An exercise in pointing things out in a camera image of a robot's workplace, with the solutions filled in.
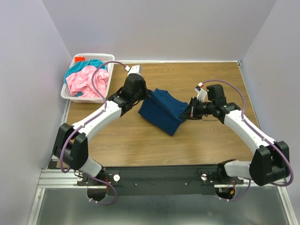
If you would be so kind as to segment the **dark blue t shirt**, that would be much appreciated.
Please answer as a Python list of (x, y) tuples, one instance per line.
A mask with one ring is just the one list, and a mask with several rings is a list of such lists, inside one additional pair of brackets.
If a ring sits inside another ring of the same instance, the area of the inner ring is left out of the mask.
[(175, 99), (166, 90), (150, 91), (150, 97), (145, 99), (138, 113), (152, 125), (173, 136), (185, 120), (179, 116), (188, 107), (187, 102)]

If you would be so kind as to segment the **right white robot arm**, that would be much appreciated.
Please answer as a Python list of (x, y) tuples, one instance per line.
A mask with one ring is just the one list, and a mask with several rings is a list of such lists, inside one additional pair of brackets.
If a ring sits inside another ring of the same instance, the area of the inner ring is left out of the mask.
[(192, 97), (188, 107), (179, 116), (183, 120), (201, 120), (211, 115), (234, 131), (253, 153), (251, 161), (231, 159), (217, 165), (216, 179), (225, 184), (233, 177), (252, 180), (259, 186), (273, 184), (288, 186), (294, 174), (289, 162), (289, 147), (284, 141), (277, 142), (263, 133), (247, 119), (245, 109), (228, 103), (221, 84), (203, 88), (195, 87), (197, 96)]

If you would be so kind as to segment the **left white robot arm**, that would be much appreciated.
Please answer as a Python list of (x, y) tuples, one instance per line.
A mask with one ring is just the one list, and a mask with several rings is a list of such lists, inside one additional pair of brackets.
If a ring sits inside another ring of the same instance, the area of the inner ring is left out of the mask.
[(99, 109), (73, 125), (64, 123), (59, 127), (52, 154), (69, 168), (87, 174), (93, 185), (101, 184), (105, 169), (89, 156), (89, 141), (110, 122), (149, 96), (144, 78), (139, 74), (129, 74), (124, 85)]

